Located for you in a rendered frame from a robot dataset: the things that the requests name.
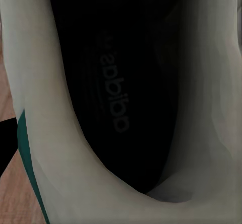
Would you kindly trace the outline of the gym shoe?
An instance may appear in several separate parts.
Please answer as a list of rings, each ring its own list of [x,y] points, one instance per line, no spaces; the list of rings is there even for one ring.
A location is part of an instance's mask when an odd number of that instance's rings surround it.
[[[237,0],[0,0],[25,170],[47,224],[242,224]]]

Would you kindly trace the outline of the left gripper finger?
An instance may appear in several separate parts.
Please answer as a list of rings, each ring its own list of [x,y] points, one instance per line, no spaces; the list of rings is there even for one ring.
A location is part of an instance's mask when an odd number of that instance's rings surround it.
[[[17,128],[16,117],[0,122],[0,176],[18,149]]]

